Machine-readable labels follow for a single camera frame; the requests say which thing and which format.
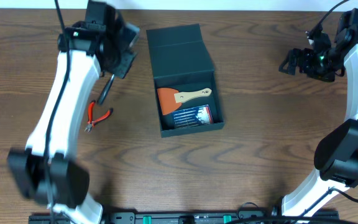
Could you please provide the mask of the black yellow handled screwdriver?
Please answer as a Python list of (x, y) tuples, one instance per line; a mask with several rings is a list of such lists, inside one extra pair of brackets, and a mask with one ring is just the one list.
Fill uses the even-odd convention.
[(102, 105), (112, 87), (112, 84), (114, 82), (115, 74), (112, 74), (111, 78), (106, 82), (101, 94), (99, 95), (99, 98), (97, 100), (98, 105)]

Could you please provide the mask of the black flip-lid box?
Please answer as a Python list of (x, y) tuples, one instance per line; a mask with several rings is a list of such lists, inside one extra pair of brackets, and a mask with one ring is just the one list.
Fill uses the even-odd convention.
[(207, 97), (182, 103), (179, 111), (206, 107), (210, 121), (180, 126), (174, 115), (164, 115), (156, 96), (161, 137), (213, 131), (224, 127), (224, 116), (219, 102), (215, 67), (203, 42), (199, 24), (150, 29), (146, 31), (154, 87), (173, 88), (179, 92), (211, 90)]

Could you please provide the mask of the orange scraper wooden handle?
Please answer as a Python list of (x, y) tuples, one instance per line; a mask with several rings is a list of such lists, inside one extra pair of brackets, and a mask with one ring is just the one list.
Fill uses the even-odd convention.
[(160, 109), (163, 115), (168, 115), (177, 109), (187, 101), (194, 100), (196, 98), (207, 97), (212, 94), (212, 89), (204, 88), (198, 91), (179, 92), (173, 88), (158, 88), (157, 95), (160, 103)]

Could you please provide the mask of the blue red tool pack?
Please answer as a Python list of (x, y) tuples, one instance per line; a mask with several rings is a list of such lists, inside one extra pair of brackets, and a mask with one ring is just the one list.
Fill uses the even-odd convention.
[(208, 105), (174, 111), (172, 115), (175, 129), (213, 124), (213, 117)]

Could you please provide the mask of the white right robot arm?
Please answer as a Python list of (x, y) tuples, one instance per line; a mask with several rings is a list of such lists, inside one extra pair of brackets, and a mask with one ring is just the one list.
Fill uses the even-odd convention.
[(358, 186), (358, 9), (342, 14), (334, 41), (320, 22), (306, 36), (311, 48), (289, 50), (279, 71), (323, 82), (346, 76), (347, 108), (344, 122), (319, 142), (311, 174), (273, 211), (292, 223), (310, 222), (333, 197)]

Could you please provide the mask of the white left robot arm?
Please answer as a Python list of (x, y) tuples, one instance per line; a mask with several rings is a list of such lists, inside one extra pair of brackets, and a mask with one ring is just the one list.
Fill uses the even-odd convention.
[(76, 162), (78, 133), (96, 81), (124, 78), (139, 28), (115, 19), (80, 21), (58, 37), (57, 71), (44, 111), (21, 151), (7, 162), (21, 195), (72, 223), (100, 223), (103, 206), (89, 193), (90, 175)]

